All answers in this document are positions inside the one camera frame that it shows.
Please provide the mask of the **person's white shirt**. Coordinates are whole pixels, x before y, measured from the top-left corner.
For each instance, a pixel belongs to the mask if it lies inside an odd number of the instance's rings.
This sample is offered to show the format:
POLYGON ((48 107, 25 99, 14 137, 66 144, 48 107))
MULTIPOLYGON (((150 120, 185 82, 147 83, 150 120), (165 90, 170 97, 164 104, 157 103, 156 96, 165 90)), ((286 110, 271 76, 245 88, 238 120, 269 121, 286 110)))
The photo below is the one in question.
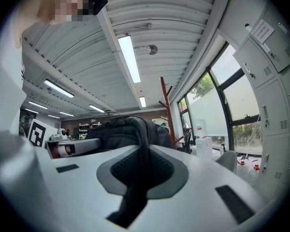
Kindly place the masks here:
POLYGON ((18 135, 20 107, 26 98, 22 48, 14 39, 15 19, 10 16, 0 30, 0 131, 18 135))

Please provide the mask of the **grey metal lockers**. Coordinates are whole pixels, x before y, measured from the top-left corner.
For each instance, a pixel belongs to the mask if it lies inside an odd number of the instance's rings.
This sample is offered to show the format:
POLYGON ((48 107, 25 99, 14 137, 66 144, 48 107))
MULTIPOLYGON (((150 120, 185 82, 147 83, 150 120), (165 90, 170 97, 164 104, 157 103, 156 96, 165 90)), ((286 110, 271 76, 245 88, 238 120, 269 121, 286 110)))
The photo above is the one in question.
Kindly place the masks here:
POLYGON ((263 44, 249 32, 234 56, 260 111, 262 157, 256 189, 271 200, 290 188, 290 26, 272 2, 257 23, 261 19, 275 31, 263 44))

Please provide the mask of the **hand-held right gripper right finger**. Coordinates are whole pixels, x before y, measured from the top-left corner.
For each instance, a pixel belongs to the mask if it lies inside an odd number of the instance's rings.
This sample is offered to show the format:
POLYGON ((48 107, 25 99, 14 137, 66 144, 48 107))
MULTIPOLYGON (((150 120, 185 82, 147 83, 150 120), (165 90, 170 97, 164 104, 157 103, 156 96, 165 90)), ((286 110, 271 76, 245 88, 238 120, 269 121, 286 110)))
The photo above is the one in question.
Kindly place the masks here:
POLYGON ((135 220, 135 232, 256 232, 276 210, 246 181, 212 160, 155 146, 160 153, 182 161, 189 177, 173 197, 148 201, 135 220), (229 186, 254 215, 237 223, 216 188, 229 186))

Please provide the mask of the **black window frame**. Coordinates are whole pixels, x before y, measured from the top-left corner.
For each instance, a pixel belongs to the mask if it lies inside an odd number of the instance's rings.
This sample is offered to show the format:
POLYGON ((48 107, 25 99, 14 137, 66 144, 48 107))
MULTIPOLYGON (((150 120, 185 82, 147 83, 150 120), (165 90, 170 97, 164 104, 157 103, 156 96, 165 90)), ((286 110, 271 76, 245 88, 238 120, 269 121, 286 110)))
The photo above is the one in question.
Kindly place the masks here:
POLYGON ((215 150, 258 157, 262 154, 260 112, 234 53, 225 42, 179 100, 181 123, 190 128, 192 145, 209 137, 215 150))

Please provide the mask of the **white shelf desk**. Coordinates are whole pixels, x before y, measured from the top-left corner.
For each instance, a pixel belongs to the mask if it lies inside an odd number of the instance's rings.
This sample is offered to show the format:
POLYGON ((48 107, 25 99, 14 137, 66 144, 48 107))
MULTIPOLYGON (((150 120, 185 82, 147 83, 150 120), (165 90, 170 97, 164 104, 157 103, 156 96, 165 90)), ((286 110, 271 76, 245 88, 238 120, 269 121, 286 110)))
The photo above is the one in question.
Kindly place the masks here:
POLYGON ((80 124, 79 125, 79 139, 85 139, 87 134, 95 127, 101 125, 101 122, 93 122, 90 124, 80 124))

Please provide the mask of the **black backpack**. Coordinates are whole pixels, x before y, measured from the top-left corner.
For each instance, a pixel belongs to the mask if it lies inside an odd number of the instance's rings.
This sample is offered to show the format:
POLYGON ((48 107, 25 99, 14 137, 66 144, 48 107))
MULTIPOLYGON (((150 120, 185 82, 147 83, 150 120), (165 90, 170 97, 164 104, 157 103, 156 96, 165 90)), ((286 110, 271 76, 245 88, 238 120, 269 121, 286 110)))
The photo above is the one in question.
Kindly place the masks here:
POLYGON ((166 128, 138 116, 113 118, 87 134, 87 139, 94 138, 101 140, 98 152, 138 146, 135 152, 110 168, 112 176, 127 190, 120 208, 107 219, 127 228, 145 208, 148 190, 166 181, 174 171, 171 164, 150 150, 150 145, 174 149, 174 144, 166 128))

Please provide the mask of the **red-brown wooden coat rack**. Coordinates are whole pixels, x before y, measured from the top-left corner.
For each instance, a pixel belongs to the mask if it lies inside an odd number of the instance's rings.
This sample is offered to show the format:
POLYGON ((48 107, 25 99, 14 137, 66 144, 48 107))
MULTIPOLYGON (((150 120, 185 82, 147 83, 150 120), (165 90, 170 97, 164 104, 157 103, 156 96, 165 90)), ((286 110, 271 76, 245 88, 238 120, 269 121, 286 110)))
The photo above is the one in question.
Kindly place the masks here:
POLYGON ((176 139, 175 133, 174 133, 174 125, 173 125, 173 120, 172 120, 172 115, 171 115, 170 102, 168 98, 168 95, 170 94, 173 86, 170 86, 170 88, 166 90, 166 84, 163 77, 160 77, 160 83, 161 83, 162 93, 164 96, 164 102, 159 101, 159 104, 161 104, 167 111, 167 117, 164 119, 168 121, 171 140, 174 146, 176 147, 176 144, 179 143, 179 141, 182 140, 184 136, 181 136, 179 139, 176 139))

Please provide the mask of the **ceiling strip lights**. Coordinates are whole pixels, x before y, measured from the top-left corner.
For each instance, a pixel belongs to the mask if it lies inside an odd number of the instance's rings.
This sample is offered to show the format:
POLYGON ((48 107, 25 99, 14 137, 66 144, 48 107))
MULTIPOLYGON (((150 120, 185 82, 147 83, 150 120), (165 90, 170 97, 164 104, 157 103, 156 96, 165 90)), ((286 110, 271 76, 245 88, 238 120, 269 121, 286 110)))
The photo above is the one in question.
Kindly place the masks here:
MULTIPOLYGON (((84 97, 86 100, 92 101, 92 103, 99 105, 105 109, 111 110, 114 113, 118 112, 113 107, 107 105, 106 103, 96 98, 93 93, 88 93, 86 90, 80 87, 78 83, 75 83, 74 81, 70 80, 70 78, 66 77, 53 65, 47 62, 47 60, 44 57, 42 57, 42 55, 40 55, 25 39, 23 39, 23 42, 22 42, 22 50, 23 50, 23 53, 28 58, 30 58, 33 62, 39 65, 41 69, 49 73, 52 77, 58 79, 68 88, 73 90, 74 93, 77 93, 78 95, 84 97)), ((137 64, 136 64, 136 59, 135 59, 135 54, 133 51, 132 44, 125 44, 123 51, 121 51, 120 48, 118 48, 114 52, 114 55, 121 69, 121 72, 123 73, 125 80, 128 83, 129 88, 138 104, 140 111, 143 112, 144 108, 142 107, 142 104, 140 102, 139 96, 136 92, 134 82, 133 82, 134 79, 139 81, 140 77, 136 75, 138 69, 137 69, 137 64)))

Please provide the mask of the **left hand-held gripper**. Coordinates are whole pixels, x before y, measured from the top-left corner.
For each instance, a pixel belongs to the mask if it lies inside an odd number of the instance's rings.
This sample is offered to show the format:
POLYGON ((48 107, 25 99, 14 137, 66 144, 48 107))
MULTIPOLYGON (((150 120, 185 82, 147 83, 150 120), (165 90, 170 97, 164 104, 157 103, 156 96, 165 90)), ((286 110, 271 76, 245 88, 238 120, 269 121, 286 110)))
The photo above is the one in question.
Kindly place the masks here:
POLYGON ((50 158, 80 156, 99 149, 100 139, 69 139, 64 129, 56 129, 34 119, 31 123, 28 139, 31 143, 44 148, 50 158))

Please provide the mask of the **grey shell chair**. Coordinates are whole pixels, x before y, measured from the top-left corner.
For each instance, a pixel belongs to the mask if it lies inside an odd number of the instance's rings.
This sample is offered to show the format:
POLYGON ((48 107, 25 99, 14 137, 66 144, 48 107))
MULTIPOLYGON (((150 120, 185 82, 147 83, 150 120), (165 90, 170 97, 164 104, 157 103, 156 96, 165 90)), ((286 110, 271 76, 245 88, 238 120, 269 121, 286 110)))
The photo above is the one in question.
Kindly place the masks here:
POLYGON ((218 159, 215 160, 216 163, 230 170, 234 174, 237 170, 237 154, 234 151, 224 152, 218 159))

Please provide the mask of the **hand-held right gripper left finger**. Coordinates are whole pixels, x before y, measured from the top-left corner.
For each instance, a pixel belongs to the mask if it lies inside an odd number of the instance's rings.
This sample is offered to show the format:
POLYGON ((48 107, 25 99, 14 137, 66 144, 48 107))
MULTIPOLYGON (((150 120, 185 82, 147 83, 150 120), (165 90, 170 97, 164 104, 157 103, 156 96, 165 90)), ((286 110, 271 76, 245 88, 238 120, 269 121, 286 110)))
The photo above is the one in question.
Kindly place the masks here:
POLYGON ((11 232, 128 232, 107 217, 121 197, 105 191, 98 166, 133 146, 104 154, 51 159, 27 138, 0 131, 0 193, 20 221, 4 216, 11 232))

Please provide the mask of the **white paper notice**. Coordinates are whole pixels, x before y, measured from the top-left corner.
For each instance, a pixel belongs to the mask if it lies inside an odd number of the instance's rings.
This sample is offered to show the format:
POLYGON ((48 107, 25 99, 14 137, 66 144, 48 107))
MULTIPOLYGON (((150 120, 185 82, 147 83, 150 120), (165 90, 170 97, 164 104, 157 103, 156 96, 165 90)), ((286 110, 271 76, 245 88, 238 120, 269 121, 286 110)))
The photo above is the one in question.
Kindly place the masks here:
POLYGON ((250 34, 261 44, 263 44, 275 31, 275 29, 267 23, 265 20, 261 19, 256 26, 252 29, 250 34))

